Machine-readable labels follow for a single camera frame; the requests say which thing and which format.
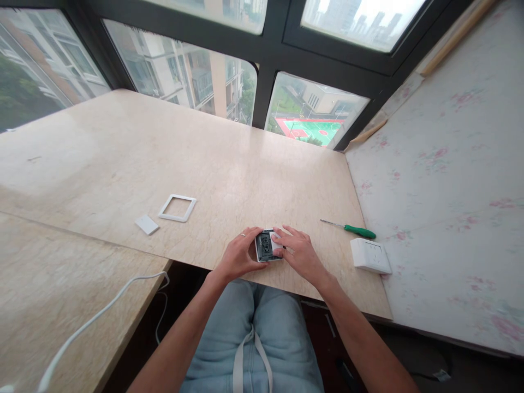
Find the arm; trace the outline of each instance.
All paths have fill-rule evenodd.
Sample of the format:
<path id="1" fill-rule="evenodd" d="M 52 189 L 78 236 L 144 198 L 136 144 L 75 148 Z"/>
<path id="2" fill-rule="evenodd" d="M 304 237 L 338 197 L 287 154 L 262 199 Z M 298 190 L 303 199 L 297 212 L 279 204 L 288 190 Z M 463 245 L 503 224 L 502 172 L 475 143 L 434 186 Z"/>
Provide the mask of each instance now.
<path id="1" fill-rule="evenodd" d="M 346 351 L 367 390 L 370 393 L 418 392 L 406 369 L 347 297 L 336 277 L 322 265 L 309 236 L 286 225 L 284 228 L 291 234 L 274 228 L 281 238 L 274 236 L 273 241 L 292 248 L 294 253 L 278 248 L 275 255 L 283 257 L 320 293 L 331 311 Z"/>
<path id="2" fill-rule="evenodd" d="M 221 262 L 209 273 L 204 284 L 178 317 L 146 365 L 137 375 L 128 393 L 174 392 L 180 389 L 207 320 L 222 294 L 232 280 L 254 270 L 261 270 L 268 263 L 257 263 L 248 255 L 249 245 L 262 232 L 262 228 L 246 228 L 227 246 Z"/>

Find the lap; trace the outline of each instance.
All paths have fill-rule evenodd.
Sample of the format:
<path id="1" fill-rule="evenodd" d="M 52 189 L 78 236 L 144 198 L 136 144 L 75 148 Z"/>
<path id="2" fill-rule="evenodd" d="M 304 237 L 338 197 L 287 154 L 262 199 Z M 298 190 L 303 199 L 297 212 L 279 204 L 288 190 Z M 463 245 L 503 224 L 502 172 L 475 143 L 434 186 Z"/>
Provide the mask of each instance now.
<path id="1" fill-rule="evenodd" d="M 276 392 L 291 382 L 295 391 L 323 391 L 299 297 L 241 279 L 228 284 L 213 309 L 181 391 L 230 390 L 236 349 L 251 323 L 273 370 Z M 264 363 L 252 342 L 244 346 L 243 366 L 245 384 L 255 391 L 257 385 L 267 385 Z"/>

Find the marble countertop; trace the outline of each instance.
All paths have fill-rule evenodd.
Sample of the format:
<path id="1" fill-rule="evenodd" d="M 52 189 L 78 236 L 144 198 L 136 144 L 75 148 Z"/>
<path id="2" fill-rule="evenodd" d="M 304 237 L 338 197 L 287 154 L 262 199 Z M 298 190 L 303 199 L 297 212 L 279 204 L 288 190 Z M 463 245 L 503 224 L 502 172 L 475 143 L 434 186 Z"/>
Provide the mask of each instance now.
<path id="1" fill-rule="evenodd" d="M 320 222 L 364 227 L 339 152 L 127 90 L 0 139 L 2 212 L 206 269 L 245 227 L 289 224 L 363 312 L 391 318 L 380 277 L 353 266 L 355 235 Z M 186 223 L 157 217 L 170 194 L 197 199 Z M 320 298 L 285 261 L 246 278 Z"/>
<path id="2" fill-rule="evenodd" d="M 0 386 L 36 391 L 67 338 L 169 261 L 0 213 Z M 64 353 L 50 391 L 100 391 L 163 277 L 134 282 Z"/>

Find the white wire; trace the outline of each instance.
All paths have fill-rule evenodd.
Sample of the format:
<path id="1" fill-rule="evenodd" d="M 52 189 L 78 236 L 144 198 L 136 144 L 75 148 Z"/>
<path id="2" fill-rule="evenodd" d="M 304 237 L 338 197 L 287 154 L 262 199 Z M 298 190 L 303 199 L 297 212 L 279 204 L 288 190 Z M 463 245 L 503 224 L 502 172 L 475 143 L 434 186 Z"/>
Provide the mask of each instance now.
<path id="1" fill-rule="evenodd" d="M 154 336 L 157 339 L 157 344 L 160 345 L 160 339 L 158 338 L 158 328 L 160 327 L 160 322 L 162 322 L 162 319 L 164 318 L 165 310 L 168 307 L 168 295 L 163 292 L 157 292 L 158 295 L 164 295 L 165 296 L 165 304 L 164 304 L 164 311 L 162 312 L 162 316 L 160 317 L 160 320 L 158 321 L 157 328 L 154 331 Z"/>
<path id="2" fill-rule="evenodd" d="M 51 363 L 49 364 L 49 366 L 47 367 L 47 369 L 45 370 L 45 373 L 44 375 L 42 376 L 42 379 L 40 380 L 40 384 L 38 385 L 38 390 L 37 390 L 37 393 L 47 393 L 47 390 L 49 389 L 49 384 L 51 382 L 51 377 L 53 376 L 53 373 L 55 372 L 55 368 L 56 368 L 56 365 L 58 364 L 58 362 L 60 361 L 60 358 L 62 357 L 62 355 L 64 354 L 64 352 L 66 351 L 66 349 L 69 347 L 69 345 L 75 341 L 75 339 L 80 336 L 80 334 L 86 330 L 94 321 L 96 321 L 98 319 L 98 317 L 100 317 L 103 313 L 105 313 L 113 304 L 115 304 L 115 302 L 118 300 L 118 298 L 120 296 L 122 296 L 122 294 L 125 292 L 125 290 L 132 284 L 133 281 L 136 281 L 136 280 L 140 280 L 140 279 L 149 279 L 149 278 L 155 278 L 155 277 L 158 277 L 158 276 L 161 276 L 161 275 L 165 275 L 165 278 L 166 280 L 168 281 L 165 285 L 163 285 L 161 288 L 159 288 L 158 290 L 161 290 L 161 289 L 164 289 L 167 285 L 169 285 L 169 276 L 166 272 L 160 272 L 160 273 L 157 273 L 155 275 L 152 275 L 152 276 L 140 276 L 140 277 L 135 277 L 135 278 L 132 278 L 130 279 L 126 285 L 124 285 L 124 287 L 120 290 L 120 292 L 118 292 L 118 294 L 115 296 L 115 298 L 113 300 L 111 300 L 111 302 L 109 302 L 109 304 L 107 306 L 105 306 L 104 308 L 102 308 L 93 318 L 91 318 L 89 321 L 87 321 L 81 328 L 79 328 L 77 331 L 75 331 L 71 337 L 69 337 L 67 339 L 67 341 L 64 343 L 64 345 L 60 348 L 60 350 L 56 353 L 55 357 L 53 358 L 53 360 L 51 361 Z"/>

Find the black window frame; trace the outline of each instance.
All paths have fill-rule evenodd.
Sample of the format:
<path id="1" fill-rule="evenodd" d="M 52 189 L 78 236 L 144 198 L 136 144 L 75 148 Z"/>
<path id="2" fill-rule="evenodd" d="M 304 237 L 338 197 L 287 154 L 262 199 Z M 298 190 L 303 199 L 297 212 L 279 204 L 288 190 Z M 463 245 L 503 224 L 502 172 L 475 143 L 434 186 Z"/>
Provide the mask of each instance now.
<path id="1" fill-rule="evenodd" d="M 264 129 L 278 72 L 368 98 L 334 150 L 344 150 L 473 0 L 427 0 L 391 53 L 300 27 L 306 0 L 268 0 L 254 35 L 145 0 L 0 0 L 2 8 L 60 9 L 111 89 L 137 91 L 103 19 L 259 64 L 252 126 Z"/>

